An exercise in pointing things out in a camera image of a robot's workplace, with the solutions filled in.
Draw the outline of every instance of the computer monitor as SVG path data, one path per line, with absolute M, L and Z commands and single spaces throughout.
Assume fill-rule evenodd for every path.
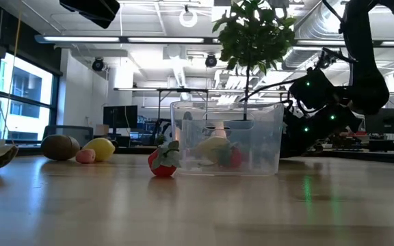
M 381 109 L 375 115 L 365 116 L 368 133 L 394 133 L 394 109 Z
M 103 124 L 109 125 L 114 130 L 114 135 L 117 128 L 136 128 L 137 106 L 104 107 Z

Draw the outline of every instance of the wooden table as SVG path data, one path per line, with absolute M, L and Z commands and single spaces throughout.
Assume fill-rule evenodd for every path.
M 153 178 L 144 155 L 0 169 L 0 245 L 394 245 L 394 165 L 282 161 L 270 177 Z

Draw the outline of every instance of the clear plastic bin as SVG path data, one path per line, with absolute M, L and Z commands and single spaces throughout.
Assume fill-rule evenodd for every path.
M 173 139 L 185 174 L 271 175 L 278 172 L 284 106 L 242 102 L 171 104 Z

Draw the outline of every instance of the chair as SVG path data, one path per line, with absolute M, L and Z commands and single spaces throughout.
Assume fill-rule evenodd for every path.
M 74 137 L 81 147 L 94 138 L 94 129 L 87 126 L 46 126 L 44 138 L 49 135 L 60 134 Z

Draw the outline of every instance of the security camera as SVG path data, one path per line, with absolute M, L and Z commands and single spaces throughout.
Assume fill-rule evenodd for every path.
M 217 58 L 215 58 L 214 54 L 208 54 L 208 57 L 206 58 L 205 65 L 207 68 L 213 68 L 217 66 Z
M 106 65 L 104 64 L 102 57 L 95 58 L 95 61 L 92 64 L 92 69 L 97 72 L 102 72 L 106 69 Z

